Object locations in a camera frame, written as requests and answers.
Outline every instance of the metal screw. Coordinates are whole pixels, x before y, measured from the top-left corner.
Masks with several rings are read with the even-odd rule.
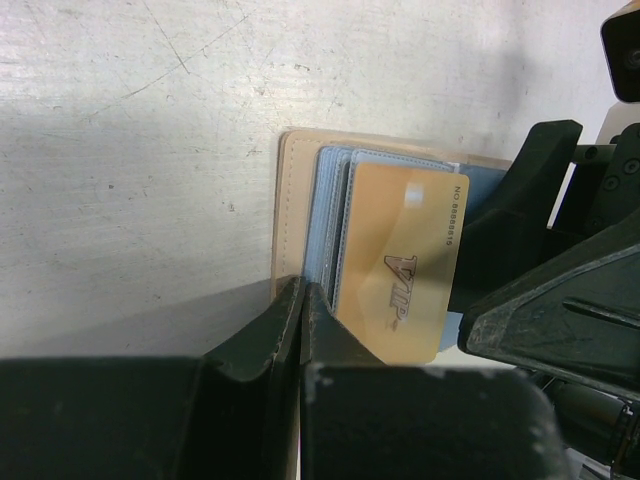
[[[615,190],[620,185],[620,180],[615,175],[611,175],[610,177],[605,178],[604,184],[602,188],[610,192],[611,190]]]
[[[630,158],[622,166],[622,171],[627,175],[633,175],[640,170],[640,160],[637,158]]]
[[[598,149],[596,147],[589,147],[584,152],[584,158],[586,158],[587,160],[591,160],[592,158],[595,158],[596,155],[598,155]]]

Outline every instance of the scratched white surface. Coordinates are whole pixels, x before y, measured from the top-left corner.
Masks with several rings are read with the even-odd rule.
[[[599,0],[0,5],[0,355],[202,353],[267,304],[286,126],[593,140]]]

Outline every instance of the gold vip card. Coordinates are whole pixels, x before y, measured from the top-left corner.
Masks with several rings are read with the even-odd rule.
[[[438,352],[469,179],[373,163],[355,170],[336,314],[380,360]]]

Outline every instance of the machine part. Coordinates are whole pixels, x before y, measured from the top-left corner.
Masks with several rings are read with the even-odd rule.
[[[384,365],[333,316],[324,290],[311,283],[302,310],[302,364]]]
[[[293,468],[305,287],[290,279],[262,315],[204,356],[185,478],[282,479]],[[212,444],[212,435],[224,441]]]
[[[585,233],[593,235],[615,225],[640,207],[640,123],[624,129],[604,178],[596,188]]]
[[[0,478],[285,478],[304,289],[201,358],[1,361]]]
[[[553,410],[503,370],[311,364],[302,478],[568,479]]]
[[[464,352],[640,400],[640,209],[465,313]]]
[[[633,1],[604,22],[602,43],[611,83],[623,102],[640,102],[640,2]]]
[[[575,169],[553,224],[554,230],[572,232],[581,235],[581,239],[586,238],[588,232],[593,234],[602,230],[602,218],[597,215],[588,217],[615,150],[616,145],[576,147],[571,159]]]
[[[640,477],[640,431],[635,405],[562,381],[554,381],[545,393],[554,405],[565,443],[610,465],[615,474]]]
[[[502,182],[465,219],[450,311],[465,312],[538,265],[547,222],[581,132],[582,126],[571,120],[535,125]]]

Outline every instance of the card stack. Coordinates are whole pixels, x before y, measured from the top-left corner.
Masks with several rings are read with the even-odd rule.
[[[465,213],[509,162],[316,130],[280,141],[272,264],[322,285],[337,318],[390,364],[455,344],[447,306]]]

